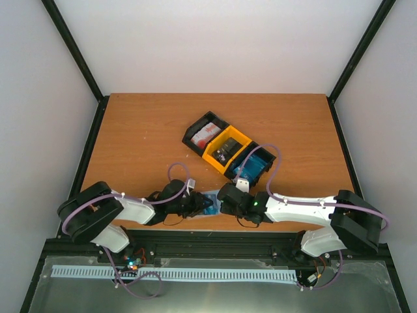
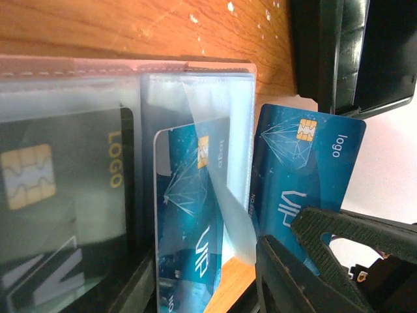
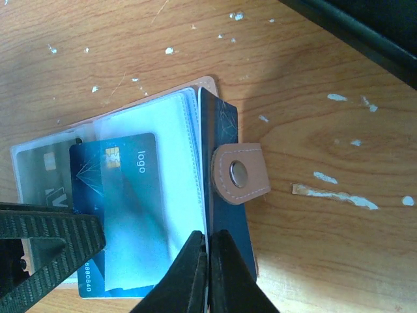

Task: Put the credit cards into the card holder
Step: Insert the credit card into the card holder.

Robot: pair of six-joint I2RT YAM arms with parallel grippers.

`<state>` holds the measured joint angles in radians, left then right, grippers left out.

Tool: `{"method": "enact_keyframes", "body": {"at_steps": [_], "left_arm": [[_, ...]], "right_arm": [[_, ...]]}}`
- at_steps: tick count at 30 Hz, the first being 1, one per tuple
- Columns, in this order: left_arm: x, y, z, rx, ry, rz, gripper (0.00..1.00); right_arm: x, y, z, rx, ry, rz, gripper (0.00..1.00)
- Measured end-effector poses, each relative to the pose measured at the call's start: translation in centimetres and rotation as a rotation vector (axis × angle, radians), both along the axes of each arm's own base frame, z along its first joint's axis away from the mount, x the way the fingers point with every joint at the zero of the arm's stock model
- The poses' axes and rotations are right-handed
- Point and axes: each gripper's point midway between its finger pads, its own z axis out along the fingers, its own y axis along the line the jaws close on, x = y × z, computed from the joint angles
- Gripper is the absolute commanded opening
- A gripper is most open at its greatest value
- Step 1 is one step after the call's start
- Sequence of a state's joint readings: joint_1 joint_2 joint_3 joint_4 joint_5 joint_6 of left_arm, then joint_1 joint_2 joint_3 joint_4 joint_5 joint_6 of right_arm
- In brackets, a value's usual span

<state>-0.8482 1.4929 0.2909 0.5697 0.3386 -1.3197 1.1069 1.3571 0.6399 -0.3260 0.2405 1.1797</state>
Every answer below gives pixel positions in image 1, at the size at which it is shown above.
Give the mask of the blue credit card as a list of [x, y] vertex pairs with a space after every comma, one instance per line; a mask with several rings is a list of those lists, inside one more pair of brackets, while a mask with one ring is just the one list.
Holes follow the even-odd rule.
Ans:
[[222, 203], [217, 199], [218, 191], [204, 192], [203, 195], [208, 199], [208, 201], [205, 200], [205, 204], [208, 204], [208, 206], [203, 209], [203, 215], [212, 216], [220, 214]]

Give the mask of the black card bin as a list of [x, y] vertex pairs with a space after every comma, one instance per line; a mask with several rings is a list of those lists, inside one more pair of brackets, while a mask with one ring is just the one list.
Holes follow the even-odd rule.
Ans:
[[242, 168], [239, 177], [246, 179], [251, 187], [254, 187], [261, 176], [272, 167], [276, 156], [267, 151], [256, 142], [251, 142], [244, 150], [236, 155], [236, 158], [226, 168], [224, 176], [234, 181], [238, 171]]
[[207, 145], [228, 126], [229, 123], [220, 119], [216, 114], [207, 112], [187, 128], [182, 143], [199, 156], [203, 156]]

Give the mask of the yellow card bin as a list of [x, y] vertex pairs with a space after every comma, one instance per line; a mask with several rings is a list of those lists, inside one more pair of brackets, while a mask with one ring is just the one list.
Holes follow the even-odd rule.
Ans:
[[203, 160], [224, 174], [252, 140], [237, 128], [228, 126], [215, 136], [203, 153]]

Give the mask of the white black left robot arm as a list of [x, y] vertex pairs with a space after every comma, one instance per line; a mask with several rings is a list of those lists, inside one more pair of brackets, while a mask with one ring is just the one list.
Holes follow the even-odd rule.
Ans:
[[164, 223], [168, 215], [183, 219], [218, 215], [218, 192], [196, 192], [194, 186], [192, 179], [186, 182], [173, 179], [163, 190], [146, 198], [132, 198], [99, 181], [61, 204], [57, 214], [63, 233], [69, 235], [73, 243], [103, 246], [126, 263], [134, 258], [136, 247], [127, 231], [113, 221], [153, 226]]

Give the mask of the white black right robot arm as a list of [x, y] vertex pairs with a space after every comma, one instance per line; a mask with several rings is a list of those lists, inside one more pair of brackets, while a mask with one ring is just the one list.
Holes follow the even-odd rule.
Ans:
[[301, 231], [297, 244], [303, 254], [312, 258], [345, 249], [377, 254], [381, 230], [387, 225], [380, 211], [349, 190], [324, 198], [297, 198], [270, 192], [251, 195], [227, 183], [217, 199], [221, 213], [256, 226], [264, 222], [316, 225], [317, 230]]

